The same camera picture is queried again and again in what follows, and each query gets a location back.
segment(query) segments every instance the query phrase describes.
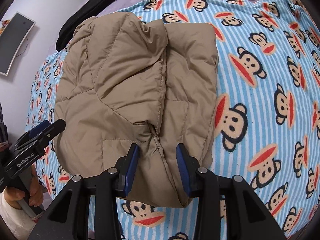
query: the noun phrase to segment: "monkey print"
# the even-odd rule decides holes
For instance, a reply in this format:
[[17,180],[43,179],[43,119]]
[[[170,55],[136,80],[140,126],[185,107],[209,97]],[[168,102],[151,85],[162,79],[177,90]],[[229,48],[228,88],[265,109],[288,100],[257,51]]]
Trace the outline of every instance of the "monkey print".
[[275,20],[268,15],[267,13],[260,11],[260,15],[259,14],[252,14],[252,17],[256,19],[257,23],[259,23],[261,26],[267,28],[269,31],[274,32],[275,28],[278,29],[279,26],[278,24],[275,22]]
[[40,158],[40,160],[43,160],[43,162],[45,163],[45,165],[49,165],[49,155],[50,155],[50,147],[47,146],[45,149],[44,149],[44,155]]
[[34,114],[34,115],[32,116],[31,128],[34,128],[34,127],[36,126],[35,120],[36,120],[36,115]]
[[41,100],[42,100],[42,92],[40,91],[37,98],[37,103],[36,103],[37,107],[39,107],[39,105],[41,104]]
[[47,90],[47,100],[46,100],[46,102],[48,102],[48,100],[51,98],[51,92],[52,92],[52,89],[51,89],[51,84],[50,84],[49,87],[48,87],[48,90]]
[[309,161],[308,136],[303,137],[303,145],[297,142],[294,147],[293,171],[297,178],[301,177],[302,166],[307,168]]
[[295,119],[295,100],[293,94],[290,91],[287,91],[287,94],[285,94],[283,87],[277,83],[277,90],[274,93],[273,101],[276,111],[276,123],[283,125],[287,119],[288,128],[291,129]]
[[282,231],[284,234],[288,234],[291,232],[292,228],[297,224],[297,222],[300,219],[302,212],[302,208],[299,209],[297,213],[296,207],[290,208],[289,213],[287,214],[287,217],[284,220]]
[[53,78],[57,78],[61,72],[61,68],[62,68],[62,64],[63,64],[63,61],[61,61],[58,65],[57,65],[57,68],[56,70],[53,72]]
[[233,152],[236,145],[246,135],[248,128],[247,108],[238,103],[230,107],[229,95],[221,94],[215,109],[214,137],[222,134],[222,144],[226,151]]
[[297,38],[297,36],[295,34],[293,34],[292,32],[291,33],[288,33],[286,31],[283,31],[283,32],[284,32],[291,48],[294,50],[295,54],[297,55],[297,57],[300,58],[301,53],[305,56],[306,54],[305,54],[304,49],[303,49],[299,39]]
[[248,171],[255,172],[250,185],[253,189],[263,188],[270,184],[281,170],[281,161],[274,157],[278,152],[278,145],[269,144],[254,155],[248,164]]
[[309,214],[309,220],[311,220],[313,218],[313,216],[315,215],[315,213],[318,210],[319,206],[320,206],[320,195],[318,197],[318,203],[311,208],[311,211],[310,211],[310,214]]
[[302,68],[300,64],[296,64],[292,58],[287,57],[287,65],[289,69],[289,73],[293,78],[293,84],[298,88],[302,87],[304,91],[307,90],[307,81],[304,77]]
[[189,240],[189,237],[185,233],[176,233],[175,236],[169,237],[168,240]]
[[43,83],[44,87],[46,87],[48,85],[49,80],[50,80],[50,76],[51,76],[51,73],[49,73],[49,75],[47,75],[47,77],[45,78],[44,83]]
[[227,0],[226,2],[231,4],[244,5],[243,0]]
[[313,192],[315,191],[315,189],[317,189],[318,180],[319,180],[319,173],[320,173],[319,164],[316,166],[315,172],[313,172],[312,168],[309,169],[308,182],[307,182],[307,186],[306,186],[307,199],[311,198],[311,196],[313,195]]
[[311,52],[311,55],[312,55],[313,59],[315,60],[318,68],[320,69],[320,58],[319,58],[318,54],[316,53],[315,50],[313,50],[313,51]]
[[306,30],[306,34],[308,35],[309,40],[313,45],[315,45],[318,50],[320,50],[320,37],[316,33],[316,31],[310,27],[309,30]]
[[317,137],[320,140],[320,111],[318,109],[318,102],[313,102],[313,113],[312,113],[312,131],[317,129]]
[[155,227],[165,219],[165,213],[155,211],[154,206],[127,200],[122,203],[122,209],[133,217],[133,224],[141,227]]
[[273,217],[276,217],[288,199],[288,195],[285,195],[288,184],[289,183],[286,182],[284,185],[280,186],[266,203],[266,207]]
[[202,12],[208,7],[207,0],[187,0],[185,4],[186,9],[194,8],[198,12]]
[[64,168],[62,168],[61,165],[59,165],[58,167],[58,172],[59,172],[59,176],[58,176],[58,182],[60,183],[67,183],[70,179],[70,174],[67,173]]
[[244,22],[240,19],[235,18],[235,14],[232,12],[219,12],[214,15],[217,19],[222,19],[221,23],[224,26],[241,26]]
[[43,106],[41,105],[41,108],[38,113],[38,121],[42,121],[42,114],[43,114]]
[[320,72],[316,68],[315,64],[313,64],[313,69],[311,69],[311,73],[312,73],[313,78],[316,81],[316,84],[318,85],[318,87],[320,87]]
[[153,9],[155,11],[159,10],[162,5],[162,0],[150,0],[143,6],[143,10],[150,10]]
[[226,200],[224,196],[220,197],[220,219],[227,219]]
[[238,47],[237,52],[239,57],[229,54],[231,64],[249,86],[253,88],[257,87],[255,76],[261,79],[267,77],[267,73],[264,71],[260,60],[243,47]]
[[40,86],[41,86],[41,81],[38,80],[36,84],[36,92],[39,90]]
[[175,23],[175,22],[189,22],[189,19],[186,15],[179,11],[173,11],[173,13],[164,13],[162,15],[162,20],[164,23]]
[[33,99],[33,97],[31,98],[31,102],[30,102],[30,108],[31,108],[31,110],[33,110],[33,104],[34,104],[34,99]]
[[45,77],[49,73],[50,70],[51,70],[51,66],[49,65],[45,68],[43,77]]
[[276,45],[273,42],[268,42],[264,33],[250,33],[249,41],[260,46],[265,55],[270,56],[276,52]]
[[292,30],[294,30],[295,33],[297,34],[297,36],[298,36],[301,40],[303,40],[304,43],[306,43],[307,37],[306,37],[306,35],[304,34],[304,31],[300,28],[299,23],[297,23],[297,22],[292,22],[292,23],[289,24],[289,28],[292,29]]
[[52,123],[53,113],[54,113],[54,108],[51,108],[51,109],[49,110],[49,116],[48,116],[48,121],[49,121],[49,123]]
[[209,23],[209,24],[213,27],[214,32],[215,32],[216,37],[217,37],[217,40],[218,40],[218,41],[221,41],[221,42],[225,42],[226,39],[225,39],[225,37],[224,37],[223,32],[222,32],[216,25],[214,25],[214,24],[212,24],[212,23]]
[[263,8],[267,11],[267,12],[271,12],[273,13],[276,17],[280,18],[280,12],[278,10],[277,4],[275,2],[272,3],[266,3],[264,2],[262,4]]

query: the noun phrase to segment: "screw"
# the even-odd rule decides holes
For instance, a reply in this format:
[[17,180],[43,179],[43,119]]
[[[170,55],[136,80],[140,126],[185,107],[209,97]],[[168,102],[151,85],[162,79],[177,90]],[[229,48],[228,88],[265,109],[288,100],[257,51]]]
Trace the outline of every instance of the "screw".
[[233,179],[234,179],[236,182],[241,182],[241,181],[243,180],[243,178],[242,178],[241,176],[239,176],[239,175],[235,175],[235,176],[233,177]]
[[108,169],[108,172],[109,172],[110,174],[115,174],[117,171],[118,171],[118,170],[117,170],[117,168],[115,168],[115,167],[112,167],[112,168],[109,168],[109,169]]
[[205,167],[200,167],[198,168],[198,171],[203,174],[203,173],[207,173],[208,170]]
[[72,177],[73,182],[78,182],[79,180],[81,180],[81,176],[80,175],[76,175]]

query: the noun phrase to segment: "human hand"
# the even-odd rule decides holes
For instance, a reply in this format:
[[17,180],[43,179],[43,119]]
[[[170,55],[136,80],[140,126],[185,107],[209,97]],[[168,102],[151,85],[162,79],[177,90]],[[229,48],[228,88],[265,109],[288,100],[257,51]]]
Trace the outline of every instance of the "human hand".
[[[39,179],[34,165],[31,165],[31,173],[32,179],[29,189],[29,206],[37,207],[40,206],[43,202],[42,186],[39,184]],[[14,187],[7,187],[4,190],[4,199],[10,206],[16,209],[21,209],[21,206],[17,201],[23,199],[24,196],[25,193],[23,191]]]

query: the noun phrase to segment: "blue gripper pad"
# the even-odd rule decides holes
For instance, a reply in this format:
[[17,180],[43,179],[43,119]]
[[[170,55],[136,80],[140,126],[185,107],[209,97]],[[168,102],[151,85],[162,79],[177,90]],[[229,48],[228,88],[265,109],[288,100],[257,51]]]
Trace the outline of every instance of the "blue gripper pad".
[[38,124],[35,128],[29,131],[29,139],[36,137],[39,133],[41,133],[44,129],[46,129],[50,125],[48,120],[44,120],[40,124]]
[[138,159],[139,159],[139,146],[136,145],[135,148],[133,149],[133,155],[132,155],[132,159],[131,159],[128,171],[125,175],[124,192],[126,196],[130,193],[132,189],[132,184],[133,184],[134,176],[136,174],[136,169],[138,165]]
[[177,145],[177,148],[176,148],[176,158],[177,158],[183,190],[188,196],[190,196],[191,188],[190,188],[189,173],[188,173],[187,166],[183,158],[183,153],[179,144]]

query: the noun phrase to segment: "brown down jacket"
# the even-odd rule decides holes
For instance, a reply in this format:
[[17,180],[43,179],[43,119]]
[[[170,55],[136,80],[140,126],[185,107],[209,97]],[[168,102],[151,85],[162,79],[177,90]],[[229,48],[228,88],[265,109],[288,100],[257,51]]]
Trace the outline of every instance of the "brown down jacket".
[[143,23],[132,13],[91,17],[79,25],[63,63],[55,119],[58,160],[72,175],[113,167],[132,143],[140,159],[128,200],[181,208],[175,149],[184,143],[212,163],[218,53],[203,23]]

